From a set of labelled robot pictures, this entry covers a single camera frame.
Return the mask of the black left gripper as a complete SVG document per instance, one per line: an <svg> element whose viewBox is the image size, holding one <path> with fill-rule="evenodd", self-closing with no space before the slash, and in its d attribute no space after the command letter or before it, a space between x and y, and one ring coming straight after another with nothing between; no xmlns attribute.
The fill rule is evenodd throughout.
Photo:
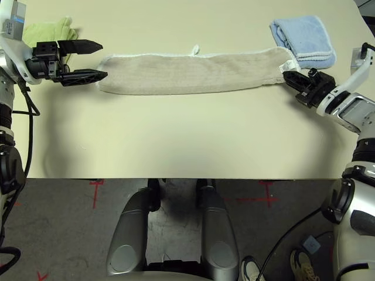
<svg viewBox="0 0 375 281"><path fill-rule="evenodd" d="M70 71L66 64L67 54L92 54L103 46L87 39L59 40L57 42L38 42L32 48L32 57L25 64L36 79L53 80L64 87L96 83L108 76L100 70L82 69Z"/></svg>

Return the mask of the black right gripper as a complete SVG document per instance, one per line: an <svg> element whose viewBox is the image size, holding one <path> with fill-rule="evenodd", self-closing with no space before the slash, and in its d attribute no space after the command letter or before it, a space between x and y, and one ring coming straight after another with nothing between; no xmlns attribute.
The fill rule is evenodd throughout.
<svg viewBox="0 0 375 281"><path fill-rule="evenodd" d="M283 77L288 86L299 92L295 98L306 107L317 107L336 87L332 76L315 68L307 76L297 71L285 71Z"/></svg>

